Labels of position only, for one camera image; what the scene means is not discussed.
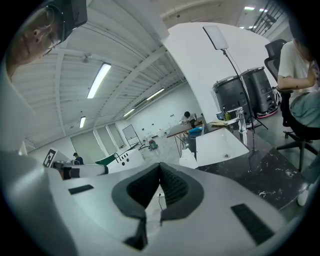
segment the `floor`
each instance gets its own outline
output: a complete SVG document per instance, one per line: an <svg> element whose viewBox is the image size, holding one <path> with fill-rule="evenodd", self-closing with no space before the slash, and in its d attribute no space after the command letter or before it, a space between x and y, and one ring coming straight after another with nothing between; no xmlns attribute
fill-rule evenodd
<svg viewBox="0 0 320 256"><path fill-rule="evenodd" d="M292 142L293 140L285 138L283 131L290 131L290 128L283 127L282 125L282 116L281 112L269 116L260 121L268 127L268 130L263 126L256 128L256 133L271 144L273 147L278 147L287 143ZM158 149L150 151L148 148L143 148L140 150L142 157L146 163L156 163L156 162L166 162L171 164L179 164L179 153L177 150L177 145L174 137L166 138L156 137L154 141L158 145ZM320 141L314 141L312 145L318 150L320 149ZM286 157L295 167L299 166L299 155L300 150L298 148L285 149L279 151ZM315 156L309 151L305 151L303 167L307 167L313 161ZM161 187L159 186L157 192L155 193L153 199L151 200L149 206L146 209L147 214L147 236L149 241L156 237L157 232L160 230L160 216L161 216L161 207L162 209L166 208L166 202L164 197L158 197L158 193L163 193ZM285 208L281 210L283 216L287 221L292 220L294 217L302 213L304 210L303 207L300 207L296 201L293 201Z"/></svg>

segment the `glasses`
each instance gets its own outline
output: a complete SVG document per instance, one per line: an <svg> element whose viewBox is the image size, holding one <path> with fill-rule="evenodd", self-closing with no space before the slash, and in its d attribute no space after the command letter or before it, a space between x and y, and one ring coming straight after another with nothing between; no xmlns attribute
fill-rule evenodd
<svg viewBox="0 0 320 256"><path fill-rule="evenodd" d="M38 29L47 30L50 28L50 31L41 38L41 44L44 49L52 49L60 42L57 33L52 31L52 24L54 20L55 12L50 7L46 7L43 13L36 20L36 26Z"/></svg>

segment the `light blue pants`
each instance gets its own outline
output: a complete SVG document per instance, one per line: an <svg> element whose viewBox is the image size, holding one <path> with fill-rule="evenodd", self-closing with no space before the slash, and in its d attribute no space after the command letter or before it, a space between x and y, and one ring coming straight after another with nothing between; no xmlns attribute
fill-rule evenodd
<svg viewBox="0 0 320 256"><path fill-rule="evenodd" d="M320 91L302 94L291 103L290 112L304 126L320 128ZM320 175L320 151L314 161L301 174L309 184Z"/></svg>

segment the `chair armrest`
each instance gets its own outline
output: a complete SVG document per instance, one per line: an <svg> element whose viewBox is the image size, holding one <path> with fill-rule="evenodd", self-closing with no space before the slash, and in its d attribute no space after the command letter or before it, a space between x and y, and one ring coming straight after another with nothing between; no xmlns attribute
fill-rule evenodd
<svg viewBox="0 0 320 256"><path fill-rule="evenodd" d="M276 89L281 94L292 94L294 92L294 90L292 89L279 89L279 87L277 87Z"/></svg>

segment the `black office chair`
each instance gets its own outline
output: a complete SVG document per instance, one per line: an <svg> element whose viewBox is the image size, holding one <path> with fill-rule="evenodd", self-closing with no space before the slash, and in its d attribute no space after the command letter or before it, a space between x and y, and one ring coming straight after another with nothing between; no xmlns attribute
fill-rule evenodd
<svg viewBox="0 0 320 256"><path fill-rule="evenodd" d="M278 81L281 49L285 43L285 40L279 39L268 43L265 46L269 58L264 61L264 64L276 81ZM301 172L305 149L309 150L315 155L318 154L318 151L313 146L311 146L309 142L312 142L312 140L320 140L320 129L302 125L292 116L290 112L289 99L293 90L280 90L278 88L277 90L281 93L282 97L280 106L283 117L282 124L284 127L291 127L292 129L292 131L284 131L284 137L291 137L292 139L294 139L294 142L285 144L283 146L278 146L276 149L285 150L300 148L299 171Z"/></svg>

